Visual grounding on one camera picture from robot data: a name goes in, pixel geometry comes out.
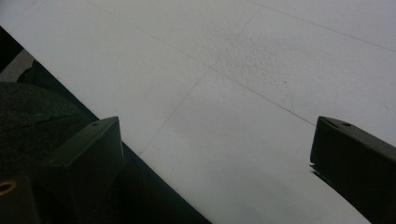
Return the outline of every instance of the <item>hole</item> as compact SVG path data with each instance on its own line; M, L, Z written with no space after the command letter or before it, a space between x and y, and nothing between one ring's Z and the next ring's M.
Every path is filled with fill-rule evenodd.
M3 196L17 187L17 182L15 181L5 181L0 183L0 196Z

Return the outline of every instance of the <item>white surface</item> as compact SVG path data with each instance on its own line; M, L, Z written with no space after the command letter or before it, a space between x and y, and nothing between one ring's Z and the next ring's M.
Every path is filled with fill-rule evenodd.
M209 220L367 223L309 173L312 124L396 145L396 3L13 2L1 24Z
M394 0L250 0L265 7L396 50Z
M0 26L12 33L48 0L0 0Z
M310 173L314 132L210 72L141 158L214 223L365 223Z

